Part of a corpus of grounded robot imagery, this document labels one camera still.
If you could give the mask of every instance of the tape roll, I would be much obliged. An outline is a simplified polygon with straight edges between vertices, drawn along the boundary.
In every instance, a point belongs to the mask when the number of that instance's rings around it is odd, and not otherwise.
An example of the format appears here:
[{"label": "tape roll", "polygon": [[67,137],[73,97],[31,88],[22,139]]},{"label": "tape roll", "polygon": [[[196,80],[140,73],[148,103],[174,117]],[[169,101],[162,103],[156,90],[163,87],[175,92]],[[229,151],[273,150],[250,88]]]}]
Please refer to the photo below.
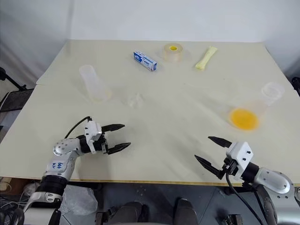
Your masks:
[{"label": "tape roll", "polygon": [[177,43],[169,43],[164,46],[164,60],[179,62],[182,58],[182,46]]}]

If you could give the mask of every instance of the small box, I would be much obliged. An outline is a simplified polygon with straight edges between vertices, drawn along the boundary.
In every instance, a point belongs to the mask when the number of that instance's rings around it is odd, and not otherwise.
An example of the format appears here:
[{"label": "small box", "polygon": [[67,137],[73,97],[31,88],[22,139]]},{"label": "small box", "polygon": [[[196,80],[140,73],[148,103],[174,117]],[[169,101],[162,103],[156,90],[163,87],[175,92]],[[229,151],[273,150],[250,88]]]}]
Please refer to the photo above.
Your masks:
[{"label": "small box", "polygon": [[141,63],[148,70],[154,71],[156,70],[157,62],[155,62],[150,57],[146,56],[144,53],[140,51],[133,52],[133,57],[136,61]]}]

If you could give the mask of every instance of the floor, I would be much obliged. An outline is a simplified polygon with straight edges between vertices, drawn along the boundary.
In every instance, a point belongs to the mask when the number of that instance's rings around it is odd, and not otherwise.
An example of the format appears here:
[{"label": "floor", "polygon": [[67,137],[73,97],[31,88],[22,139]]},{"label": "floor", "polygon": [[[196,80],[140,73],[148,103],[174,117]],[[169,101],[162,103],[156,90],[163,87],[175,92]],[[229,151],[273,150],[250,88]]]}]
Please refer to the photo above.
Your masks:
[{"label": "floor", "polygon": [[[263,219],[252,193],[241,193]],[[199,224],[218,225],[218,218],[241,214],[244,225],[258,225],[258,221],[236,195],[226,195],[223,187],[164,184],[105,183],[95,191],[100,208],[120,207],[130,201],[139,201],[150,208],[149,222],[172,224],[173,206],[178,197],[188,199]],[[61,225],[95,224],[95,213],[75,216],[71,212],[61,218]]]}]

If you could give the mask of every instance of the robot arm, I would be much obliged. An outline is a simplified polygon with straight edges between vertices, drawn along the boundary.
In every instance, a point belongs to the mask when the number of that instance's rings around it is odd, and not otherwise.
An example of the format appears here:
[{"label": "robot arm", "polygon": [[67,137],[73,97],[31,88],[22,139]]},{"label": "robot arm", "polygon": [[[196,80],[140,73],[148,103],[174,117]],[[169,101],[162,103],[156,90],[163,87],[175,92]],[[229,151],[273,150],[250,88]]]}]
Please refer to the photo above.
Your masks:
[{"label": "robot arm", "polygon": [[[65,138],[56,143],[53,148],[54,156],[46,167],[41,185],[33,193],[26,206],[23,209],[26,214],[30,214],[30,209],[52,209],[51,223],[58,224],[60,219],[60,211],[58,208],[62,202],[62,196],[67,182],[71,179],[75,167],[75,161],[79,156],[86,153],[97,153],[99,151],[106,154],[113,154],[128,147],[130,143],[122,143],[108,148],[105,139],[105,132],[114,131],[124,127],[122,124],[112,124],[101,127],[93,120],[88,120],[84,135],[77,138]],[[30,218],[30,224],[34,224],[34,220]]]},{"label": "robot arm", "polygon": [[250,162],[253,152],[247,142],[231,143],[223,138],[209,137],[216,144],[228,148],[222,170],[196,156],[200,164],[219,179],[225,174],[242,179],[261,195],[269,225],[300,225],[300,202],[291,180],[281,172],[271,171]]}]

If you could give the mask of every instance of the white table surface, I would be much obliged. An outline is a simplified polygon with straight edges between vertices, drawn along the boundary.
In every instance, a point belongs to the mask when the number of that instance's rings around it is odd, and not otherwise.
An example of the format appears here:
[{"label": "white table surface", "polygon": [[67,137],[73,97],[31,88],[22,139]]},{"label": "white table surface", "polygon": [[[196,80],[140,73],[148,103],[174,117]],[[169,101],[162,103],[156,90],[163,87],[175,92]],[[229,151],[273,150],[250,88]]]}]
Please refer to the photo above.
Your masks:
[{"label": "white table surface", "polygon": [[[6,137],[0,144],[0,176],[39,179],[51,159],[53,145],[81,118],[90,115],[101,125],[123,123],[107,133],[109,145],[132,144],[113,155],[78,158],[72,180],[144,181],[224,184],[206,171],[194,154],[219,168],[225,149],[213,135],[247,141],[253,162],[288,175],[300,183],[300,98],[261,43],[181,42],[180,63],[164,62],[161,41],[69,41],[56,57]],[[205,71],[194,68],[205,49],[218,52]],[[134,61],[141,50],[158,61],[148,71]],[[106,102],[88,97],[78,69],[93,65],[112,90]],[[245,132],[227,121],[228,111],[257,99],[261,87],[276,81],[285,94],[261,118],[260,127]],[[142,105],[128,99],[139,93]],[[83,125],[71,137],[83,134]]]}]

